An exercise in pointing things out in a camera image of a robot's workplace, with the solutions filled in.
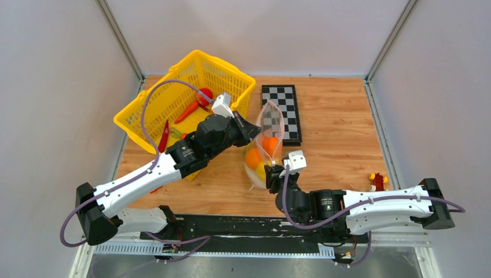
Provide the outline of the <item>yellow plastic basket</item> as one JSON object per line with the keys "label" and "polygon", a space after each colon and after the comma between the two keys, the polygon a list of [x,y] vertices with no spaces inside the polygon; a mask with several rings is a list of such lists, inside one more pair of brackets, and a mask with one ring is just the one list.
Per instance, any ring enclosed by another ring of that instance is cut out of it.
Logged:
{"label": "yellow plastic basket", "polygon": [[196,130],[208,112],[199,108],[180,123],[175,120],[196,100],[197,89],[206,88],[217,97],[221,93],[231,96],[230,108],[244,118],[256,80],[241,72],[231,63],[211,56],[201,50],[194,50],[180,62],[170,67],[161,80],[172,80],[159,88],[154,86],[141,91],[138,96],[113,118],[114,123],[124,130],[129,138],[145,151],[155,154],[155,149],[142,131],[146,129],[152,141],[159,143],[164,127],[175,127],[183,133]]}

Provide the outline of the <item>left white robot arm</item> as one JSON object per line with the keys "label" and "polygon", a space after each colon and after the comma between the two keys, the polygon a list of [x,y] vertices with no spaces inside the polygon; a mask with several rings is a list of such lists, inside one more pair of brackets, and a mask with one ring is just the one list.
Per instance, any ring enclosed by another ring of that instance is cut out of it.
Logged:
{"label": "left white robot arm", "polygon": [[232,116],[212,114],[194,132],[168,147],[144,167],[106,184],[88,182],[76,189],[76,215],[90,246],[107,242],[118,233],[151,232],[163,239],[177,233],[177,223],[159,208],[131,213],[127,205],[150,191],[179,181],[208,166],[210,160],[231,146],[251,143],[262,129],[237,111]]}

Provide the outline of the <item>clear zip top bag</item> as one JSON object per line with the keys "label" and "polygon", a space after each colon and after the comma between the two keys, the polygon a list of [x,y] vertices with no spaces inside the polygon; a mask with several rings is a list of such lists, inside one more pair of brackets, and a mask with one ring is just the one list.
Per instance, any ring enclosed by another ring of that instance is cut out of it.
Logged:
{"label": "clear zip top bag", "polygon": [[244,169],[252,189],[265,189],[264,167],[281,164],[285,127],[280,107],[272,100],[267,100],[255,124],[261,131],[243,151]]}

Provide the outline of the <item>yellow lemon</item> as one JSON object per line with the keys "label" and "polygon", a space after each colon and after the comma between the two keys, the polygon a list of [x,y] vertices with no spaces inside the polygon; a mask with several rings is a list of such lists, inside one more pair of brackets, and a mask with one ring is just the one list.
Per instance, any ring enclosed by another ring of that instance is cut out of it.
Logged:
{"label": "yellow lemon", "polygon": [[256,172],[256,175],[257,177],[262,180],[262,181],[266,181],[266,171],[265,171],[265,166],[271,166],[271,162],[270,161],[266,161],[266,162],[260,162],[258,165],[257,165],[257,168],[255,170]]}

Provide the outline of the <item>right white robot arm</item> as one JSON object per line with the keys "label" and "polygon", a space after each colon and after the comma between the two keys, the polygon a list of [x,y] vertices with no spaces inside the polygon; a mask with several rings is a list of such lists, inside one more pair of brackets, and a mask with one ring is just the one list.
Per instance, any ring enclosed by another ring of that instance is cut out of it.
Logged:
{"label": "right white robot arm", "polygon": [[297,229],[331,228],[332,237],[345,242],[353,235],[390,226],[420,225],[426,230],[455,227],[452,213],[465,209],[441,192],[434,178],[397,191],[360,192],[323,189],[304,192],[299,173],[288,167],[265,166],[266,187],[276,195],[276,206]]}

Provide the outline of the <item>orange tangerine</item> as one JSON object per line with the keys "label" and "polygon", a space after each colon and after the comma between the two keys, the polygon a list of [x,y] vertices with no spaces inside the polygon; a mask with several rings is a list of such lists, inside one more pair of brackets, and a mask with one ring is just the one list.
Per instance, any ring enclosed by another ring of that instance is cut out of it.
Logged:
{"label": "orange tangerine", "polygon": [[258,148],[249,149],[244,156],[246,166],[251,170],[257,170],[262,163],[261,153]]}
{"label": "orange tangerine", "polygon": [[264,137],[262,140],[262,148],[270,157],[273,157],[276,151],[277,143],[278,139],[276,137]]}

